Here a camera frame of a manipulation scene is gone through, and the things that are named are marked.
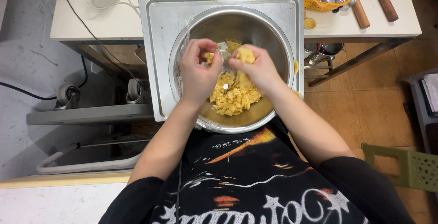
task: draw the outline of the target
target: green plastic stool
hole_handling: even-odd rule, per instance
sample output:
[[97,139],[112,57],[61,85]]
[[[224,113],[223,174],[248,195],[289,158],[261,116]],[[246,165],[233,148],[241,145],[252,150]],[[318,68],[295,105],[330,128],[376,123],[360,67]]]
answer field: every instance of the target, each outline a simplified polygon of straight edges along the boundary
[[388,148],[362,143],[365,161],[372,167],[374,155],[392,157],[399,160],[400,175],[386,174],[397,186],[438,192],[438,155],[430,155],[399,148]]

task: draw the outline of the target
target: rolling pin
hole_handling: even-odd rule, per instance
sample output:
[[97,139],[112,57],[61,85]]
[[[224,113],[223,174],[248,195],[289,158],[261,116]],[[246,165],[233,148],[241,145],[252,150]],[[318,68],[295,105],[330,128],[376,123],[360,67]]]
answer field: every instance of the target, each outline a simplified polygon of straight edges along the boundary
[[399,19],[399,16],[397,15],[397,12],[391,3],[391,0],[379,0],[379,2],[389,22],[394,22]]
[[370,22],[368,21],[367,15],[365,14],[360,0],[356,0],[356,3],[353,6],[353,11],[356,15],[357,21],[359,22],[360,28],[362,30],[368,28],[370,26]]

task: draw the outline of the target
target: caster wheel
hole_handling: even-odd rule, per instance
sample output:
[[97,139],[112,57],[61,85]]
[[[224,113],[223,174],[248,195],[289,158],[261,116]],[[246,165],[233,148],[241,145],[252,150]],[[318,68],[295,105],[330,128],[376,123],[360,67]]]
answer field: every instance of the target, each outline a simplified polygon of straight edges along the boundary
[[77,93],[79,95],[79,89],[72,84],[63,84],[56,91],[56,98],[60,104],[66,105],[70,101],[71,94],[73,93]]
[[128,82],[128,94],[133,101],[137,100],[140,97],[141,84],[139,84],[138,82],[140,82],[138,78],[132,78]]

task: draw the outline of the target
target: hand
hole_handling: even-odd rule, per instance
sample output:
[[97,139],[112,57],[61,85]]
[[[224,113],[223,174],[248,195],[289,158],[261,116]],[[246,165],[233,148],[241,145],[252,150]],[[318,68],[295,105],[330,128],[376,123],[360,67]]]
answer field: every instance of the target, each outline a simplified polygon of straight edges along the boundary
[[[216,86],[219,72],[222,68],[222,57],[219,51],[214,51],[216,42],[210,39],[192,39],[186,47],[180,61],[183,95],[181,100],[199,109]],[[214,52],[215,56],[210,68],[200,65],[201,55]]]
[[235,68],[246,73],[249,80],[251,80],[258,91],[264,95],[269,96],[273,90],[285,84],[280,75],[278,75],[274,62],[266,49],[251,44],[245,44],[242,48],[248,48],[254,53],[255,62],[253,64],[247,64],[236,59],[235,57],[239,50],[236,49],[228,60],[230,68]]

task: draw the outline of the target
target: stainless steel bowl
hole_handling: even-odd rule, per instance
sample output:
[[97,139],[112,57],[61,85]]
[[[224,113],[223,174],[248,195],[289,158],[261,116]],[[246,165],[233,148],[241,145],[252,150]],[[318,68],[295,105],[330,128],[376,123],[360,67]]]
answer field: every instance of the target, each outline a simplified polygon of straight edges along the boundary
[[[293,54],[290,44],[280,27],[266,14],[239,5],[224,5],[211,8],[188,23],[186,30],[177,37],[170,55],[169,77],[174,98],[181,95],[178,58],[183,55],[183,44],[190,39],[210,38],[215,42],[232,39],[242,44],[250,43],[265,48],[271,56],[282,79],[292,87]],[[264,96],[237,116],[222,116],[216,113],[212,103],[206,100],[197,120],[197,125],[212,132],[235,134],[249,132],[270,121],[275,112],[270,100]]]

